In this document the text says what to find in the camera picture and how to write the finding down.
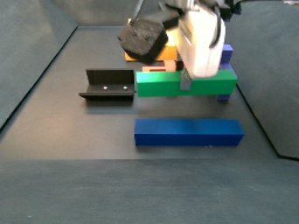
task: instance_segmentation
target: blue block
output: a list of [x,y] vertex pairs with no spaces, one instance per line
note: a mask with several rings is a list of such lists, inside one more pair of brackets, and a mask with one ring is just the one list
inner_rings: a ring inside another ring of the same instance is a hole
[[230,100],[230,94],[218,94],[216,99],[219,102],[227,102]]
[[236,146],[243,136],[244,132],[238,120],[135,120],[135,145]]
[[231,45],[223,45],[220,64],[228,64],[231,60],[234,49]]

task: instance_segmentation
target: black cable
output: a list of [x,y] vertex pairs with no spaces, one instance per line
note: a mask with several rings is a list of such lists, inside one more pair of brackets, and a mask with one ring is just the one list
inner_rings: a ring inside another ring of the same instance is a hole
[[136,4],[136,7],[135,7],[135,13],[134,13],[132,19],[130,21],[131,25],[134,25],[136,19],[139,18],[140,11],[142,11],[142,8],[143,8],[143,4],[144,4],[144,0],[139,0],[138,4]]

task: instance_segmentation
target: toy block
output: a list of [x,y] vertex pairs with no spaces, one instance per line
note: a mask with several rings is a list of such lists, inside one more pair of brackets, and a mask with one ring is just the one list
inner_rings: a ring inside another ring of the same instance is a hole
[[244,136],[234,119],[136,119],[135,145],[238,146]]
[[166,60],[163,66],[143,66],[143,72],[174,72],[176,64],[174,60]]
[[[168,41],[164,45],[164,48],[160,54],[156,57],[156,60],[178,60],[178,52],[174,42],[174,31],[167,31]],[[126,53],[127,61],[136,61],[136,59],[131,58]]]
[[219,102],[227,102],[230,100],[230,94],[219,94],[216,99]]
[[180,90],[182,72],[136,72],[139,97],[178,95],[230,95],[238,77],[230,70],[219,70],[210,78],[192,79],[191,89]]
[[[220,64],[219,69],[222,69],[222,70],[228,69],[236,75],[230,64]],[[227,102],[230,100],[230,94],[219,94],[219,95],[216,95],[216,99],[219,102]]]
[[132,102],[135,71],[131,69],[87,69],[88,90],[79,96],[91,101]]
[[234,49],[231,45],[223,45],[222,56],[220,56],[220,64],[228,64],[231,60]]

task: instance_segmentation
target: dark gray surface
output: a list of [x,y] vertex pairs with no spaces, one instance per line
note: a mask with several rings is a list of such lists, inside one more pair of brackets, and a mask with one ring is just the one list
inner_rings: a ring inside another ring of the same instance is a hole
[[[120,26],[134,16],[139,0],[52,0],[79,25]],[[159,0],[144,0],[140,16],[158,12]]]
[[298,172],[278,159],[1,162],[0,222],[296,224]]
[[[120,27],[80,27],[0,134],[0,159],[275,158],[238,90],[215,96],[135,98],[134,105],[86,102],[87,68],[135,68],[124,61]],[[136,118],[239,119],[238,147],[135,147]]]
[[299,158],[299,9],[280,2],[244,3],[227,27],[250,107],[278,153]]
[[1,0],[0,5],[1,128],[76,25],[50,0]]

